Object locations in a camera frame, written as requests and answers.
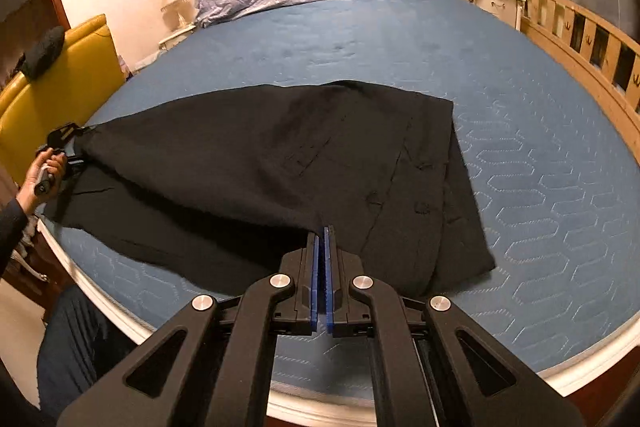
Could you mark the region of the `person's left hand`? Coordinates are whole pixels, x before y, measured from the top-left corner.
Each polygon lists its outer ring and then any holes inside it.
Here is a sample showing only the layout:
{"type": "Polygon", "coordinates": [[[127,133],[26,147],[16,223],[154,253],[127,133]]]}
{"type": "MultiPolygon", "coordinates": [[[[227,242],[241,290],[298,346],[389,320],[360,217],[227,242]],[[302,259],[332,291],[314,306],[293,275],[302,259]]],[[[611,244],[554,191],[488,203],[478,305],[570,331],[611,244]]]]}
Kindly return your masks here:
{"type": "Polygon", "coordinates": [[[55,153],[52,148],[47,148],[36,156],[27,170],[20,191],[16,195],[17,202],[27,216],[58,193],[65,173],[66,162],[66,155],[55,153]]]}

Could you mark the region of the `left forearm dark sleeve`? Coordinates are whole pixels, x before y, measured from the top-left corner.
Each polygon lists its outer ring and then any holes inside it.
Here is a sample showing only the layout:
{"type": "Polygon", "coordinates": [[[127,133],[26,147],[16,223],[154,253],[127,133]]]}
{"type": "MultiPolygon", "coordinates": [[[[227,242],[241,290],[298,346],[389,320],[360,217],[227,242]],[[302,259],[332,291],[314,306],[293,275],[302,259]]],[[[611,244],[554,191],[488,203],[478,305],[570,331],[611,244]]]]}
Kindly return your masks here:
{"type": "Polygon", "coordinates": [[[1,210],[0,215],[0,277],[8,265],[14,248],[21,242],[28,217],[17,202],[12,199],[1,210]]]}

